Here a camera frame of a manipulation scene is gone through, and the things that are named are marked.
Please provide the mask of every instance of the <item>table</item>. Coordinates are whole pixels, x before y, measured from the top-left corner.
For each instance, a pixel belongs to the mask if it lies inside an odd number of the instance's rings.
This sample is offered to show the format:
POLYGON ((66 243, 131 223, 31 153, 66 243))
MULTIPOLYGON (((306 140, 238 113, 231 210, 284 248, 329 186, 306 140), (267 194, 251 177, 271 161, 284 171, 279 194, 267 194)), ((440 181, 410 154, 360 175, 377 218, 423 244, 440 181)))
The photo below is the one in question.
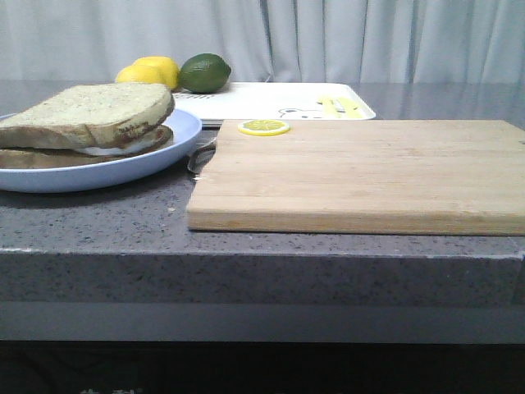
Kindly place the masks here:
MULTIPOLYGON (((0 80, 0 113, 81 82, 0 80)), ((524 85, 350 85, 383 119, 525 129, 524 85)), ((189 231, 185 164, 68 195, 0 191, 0 339, 525 341, 525 237, 189 231)))

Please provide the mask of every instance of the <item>green lime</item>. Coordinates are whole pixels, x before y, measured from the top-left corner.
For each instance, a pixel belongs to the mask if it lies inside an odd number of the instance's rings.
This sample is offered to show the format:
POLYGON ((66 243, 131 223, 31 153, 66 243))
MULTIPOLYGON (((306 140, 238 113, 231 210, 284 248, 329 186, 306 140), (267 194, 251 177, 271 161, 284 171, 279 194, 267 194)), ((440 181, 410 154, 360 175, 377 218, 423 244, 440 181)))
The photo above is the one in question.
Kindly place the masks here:
POLYGON ((194 93, 213 93, 226 84, 230 74, 231 68, 222 57, 200 53, 180 68, 179 86, 194 93))

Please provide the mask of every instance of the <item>curtain fold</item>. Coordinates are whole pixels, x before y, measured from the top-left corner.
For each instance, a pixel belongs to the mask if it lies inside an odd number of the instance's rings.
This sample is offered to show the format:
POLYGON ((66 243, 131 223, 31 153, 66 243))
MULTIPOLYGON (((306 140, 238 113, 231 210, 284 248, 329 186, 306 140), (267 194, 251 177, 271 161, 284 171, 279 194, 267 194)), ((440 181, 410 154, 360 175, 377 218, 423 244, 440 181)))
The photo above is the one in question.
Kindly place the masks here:
POLYGON ((525 83, 524 21, 525 0, 0 0, 0 78, 210 52, 238 81, 525 83))

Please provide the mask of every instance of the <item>granite countertop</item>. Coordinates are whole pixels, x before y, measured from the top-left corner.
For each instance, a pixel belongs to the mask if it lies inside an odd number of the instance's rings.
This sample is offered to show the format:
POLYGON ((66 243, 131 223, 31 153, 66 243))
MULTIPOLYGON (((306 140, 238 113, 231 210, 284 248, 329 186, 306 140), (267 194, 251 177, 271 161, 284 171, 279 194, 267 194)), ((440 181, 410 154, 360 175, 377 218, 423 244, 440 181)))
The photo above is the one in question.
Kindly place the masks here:
MULTIPOLYGON (((0 81, 0 113, 75 83, 0 81)), ((525 129, 523 85, 351 86, 384 119, 505 119, 525 129)), ((525 237, 189 231, 195 180, 185 164, 68 195, 0 191, 0 304, 525 304, 525 237)))

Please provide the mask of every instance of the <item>bread slice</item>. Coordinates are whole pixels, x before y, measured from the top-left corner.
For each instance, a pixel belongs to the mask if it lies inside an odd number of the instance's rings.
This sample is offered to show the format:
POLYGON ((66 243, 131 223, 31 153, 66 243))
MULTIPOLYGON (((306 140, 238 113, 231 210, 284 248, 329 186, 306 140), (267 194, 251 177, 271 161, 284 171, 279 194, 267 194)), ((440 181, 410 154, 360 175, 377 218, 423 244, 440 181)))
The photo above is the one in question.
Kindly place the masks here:
POLYGON ((173 111, 161 84, 77 85, 0 121, 0 148, 119 148, 173 111))
POLYGON ((173 144, 173 138, 172 130, 160 125, 140 139, 148 141, 147 148, 137 153, 118 156, 92 156, 69 149, 0 149, 0 169, 58 168, 110 162, 165 148, 173 144))

